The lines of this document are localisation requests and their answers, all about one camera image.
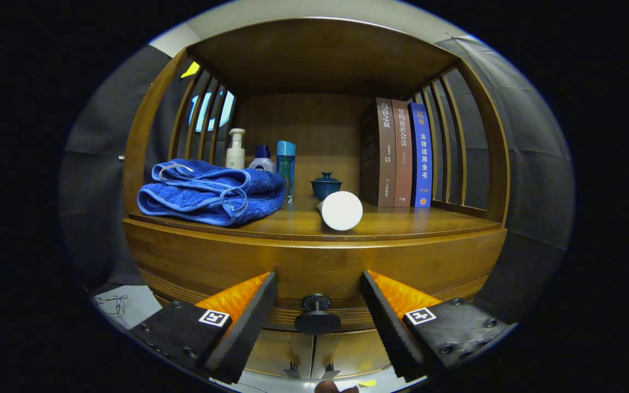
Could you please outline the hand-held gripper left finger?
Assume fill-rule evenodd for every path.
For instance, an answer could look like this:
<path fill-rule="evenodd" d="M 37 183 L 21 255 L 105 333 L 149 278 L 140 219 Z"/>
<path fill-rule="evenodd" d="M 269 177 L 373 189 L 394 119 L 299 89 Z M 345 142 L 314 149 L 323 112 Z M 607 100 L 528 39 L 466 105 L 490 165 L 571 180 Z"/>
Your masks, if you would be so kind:
<path fill-rule="evenodd" d="M 129 333 L 190 373 L 237 383 L 276 296 L 267 272 L 195 304 L 175 300 Z"/>

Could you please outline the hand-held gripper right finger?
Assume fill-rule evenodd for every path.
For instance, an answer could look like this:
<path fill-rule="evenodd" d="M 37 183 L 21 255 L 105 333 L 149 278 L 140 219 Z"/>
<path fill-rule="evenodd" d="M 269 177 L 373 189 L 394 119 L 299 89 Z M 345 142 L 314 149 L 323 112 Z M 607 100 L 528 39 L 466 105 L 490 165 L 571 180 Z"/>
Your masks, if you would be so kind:
<path fill-rule="evenodd" d="M 395 375 L 407 382 L 459 368 L 512 330 L 461 297 L 441 301 L 370 270 L 360 276 L 360 293 Z"/>

